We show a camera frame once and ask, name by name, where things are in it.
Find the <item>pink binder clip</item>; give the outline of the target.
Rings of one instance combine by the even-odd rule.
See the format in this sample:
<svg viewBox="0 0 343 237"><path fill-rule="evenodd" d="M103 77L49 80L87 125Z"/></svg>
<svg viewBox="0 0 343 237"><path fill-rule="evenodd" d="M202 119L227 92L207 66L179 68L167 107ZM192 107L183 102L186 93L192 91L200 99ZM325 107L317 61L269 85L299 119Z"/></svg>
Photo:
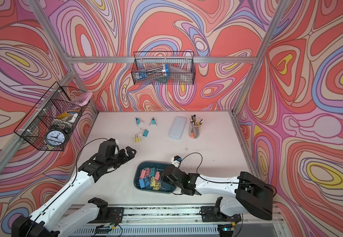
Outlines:
<svg viewBox="0 0 343 237"><path fill-rule="evenodd" d="M147 176L147 170L143 169L143 170L141 171L141 173L140 173L139 179L143 179L143 178L145 178L146 176Z"/></svg>
<svg viewBox="0 0 343 237"><path fill-rule="evenodd" d="M161 176L160 172L156 172L156 175L154 177L156 182L158 182L160 180L160 176Z"/></svg>
<svg viewBox="0 0 343 237"><path fill-rule="evenodd" d="M146 168L144 171L145 171L145 177L151 177L151 168Z"/></svg>

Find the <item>dark teal storage tray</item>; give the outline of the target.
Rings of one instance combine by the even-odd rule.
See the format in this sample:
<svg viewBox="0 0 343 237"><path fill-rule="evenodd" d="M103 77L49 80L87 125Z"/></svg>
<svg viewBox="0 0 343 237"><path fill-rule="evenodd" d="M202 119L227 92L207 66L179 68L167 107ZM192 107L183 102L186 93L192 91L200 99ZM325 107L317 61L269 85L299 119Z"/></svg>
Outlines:
<svg viewBox="0 0 343 237"><path fill-rule="evenodd" d="M134 176L134 186L136 189L141 190L141 191L148 191L148 192L158 192L158 193L165 193L165 194L171 194L176 190L176 187L173 185L170 185L168 183L165 183L161 180L161 176L160 176L160 180L158 182L161 182L162 186L158 191L154 191L153 187L149 186L149 187L145 187L143 189L140 188L139 186L139 177L140 177L140 173L143 169L146 168L153 168L155 167L157 169L157 172L161 172L168 166L167 163L158 163L158 162L142 162L141 164L138 165L137 170L135 172L135 176Z"/></svg>

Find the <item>blue binder clip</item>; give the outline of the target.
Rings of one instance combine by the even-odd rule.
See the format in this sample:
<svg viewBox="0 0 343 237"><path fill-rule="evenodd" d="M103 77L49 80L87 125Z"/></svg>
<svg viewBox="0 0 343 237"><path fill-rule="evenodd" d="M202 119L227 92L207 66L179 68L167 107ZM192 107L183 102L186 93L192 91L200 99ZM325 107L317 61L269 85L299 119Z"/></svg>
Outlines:
<svg viewBox="0 0 343 237"><path fill-rule="evenodd" d="M145 188L144 179L140 179L140 180L139 180L139 186L140 186L141 189Z"/></svg>
<svg viewBox="0 0 343 237"><path fill-rule="evenodd" d="M152 179L149 177L144 177L143 181L144 181L144 186L149 187L151 185Z"/></svg>

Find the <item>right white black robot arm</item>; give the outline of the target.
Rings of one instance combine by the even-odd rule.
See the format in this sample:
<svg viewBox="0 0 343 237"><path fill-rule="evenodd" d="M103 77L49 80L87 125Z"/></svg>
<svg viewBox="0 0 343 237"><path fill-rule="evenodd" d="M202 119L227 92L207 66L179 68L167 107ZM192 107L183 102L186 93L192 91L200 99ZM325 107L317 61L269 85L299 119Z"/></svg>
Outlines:
<svg viewBox="0 0 343 237"><path fill-rule="evenodd" d="M237 177L218 178L187 174L169 165L161 173L161 178L178 187L183 195L217 195L214 211L225 217L250 213L262 220L273 219L274 187L249 172L242 171Z"/></svg>

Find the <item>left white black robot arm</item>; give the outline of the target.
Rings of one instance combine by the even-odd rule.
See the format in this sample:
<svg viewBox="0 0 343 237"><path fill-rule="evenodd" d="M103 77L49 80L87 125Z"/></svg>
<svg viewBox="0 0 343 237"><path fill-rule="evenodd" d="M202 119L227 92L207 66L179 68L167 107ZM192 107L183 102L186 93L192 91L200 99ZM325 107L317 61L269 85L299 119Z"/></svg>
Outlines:
<svg viewBox="0 0 343 237"><path fill-rule="evenodd" d="M113 138L105 140L98 152L85 161L75 177L64 185L49 201L29 216L18 217L12 224L13 237L68 237L85 224L97 221L117 225L119 215L101 198L92 198L79 210L63 217L75 201L102 176L112 173L136 156L131 147L119 149Z"/></svg>

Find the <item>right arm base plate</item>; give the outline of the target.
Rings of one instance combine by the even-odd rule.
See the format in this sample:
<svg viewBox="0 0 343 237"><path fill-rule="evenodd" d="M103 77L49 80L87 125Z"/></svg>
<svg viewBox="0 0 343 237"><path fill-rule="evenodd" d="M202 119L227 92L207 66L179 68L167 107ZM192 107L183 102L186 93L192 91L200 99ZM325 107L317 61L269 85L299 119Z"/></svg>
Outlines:
<svg viewBox="0 0 343 237"><path fill-rule="evenodd" d="M227 216L214 206L202 206L199 214L203 222L232 222L237 224L242 221L240 214Z"/></svg>

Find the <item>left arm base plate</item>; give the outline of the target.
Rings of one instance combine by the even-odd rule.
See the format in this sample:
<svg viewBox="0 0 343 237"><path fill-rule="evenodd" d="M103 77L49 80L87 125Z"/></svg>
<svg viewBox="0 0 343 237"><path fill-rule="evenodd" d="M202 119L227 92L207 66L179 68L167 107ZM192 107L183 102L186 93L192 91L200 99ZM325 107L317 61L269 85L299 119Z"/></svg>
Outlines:
<svg viewBox="0 0 343 237"><path fill-rule="evenodd" d="M98 216L91 223L121 223L124 217L122 207L101 207Z"/></svg>

